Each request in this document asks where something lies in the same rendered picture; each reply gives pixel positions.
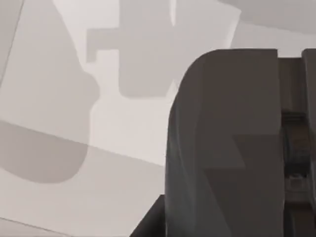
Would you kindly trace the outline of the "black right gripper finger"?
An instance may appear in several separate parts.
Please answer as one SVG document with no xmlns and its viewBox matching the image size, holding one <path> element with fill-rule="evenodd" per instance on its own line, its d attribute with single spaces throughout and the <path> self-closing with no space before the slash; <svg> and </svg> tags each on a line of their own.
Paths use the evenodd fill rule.
<svg viewBox="0 0 316 237">
<path fill-rule="evenodd" d="M 129 237 L 166 237 L 164 195 L 159 195 Z"/>
</svg>

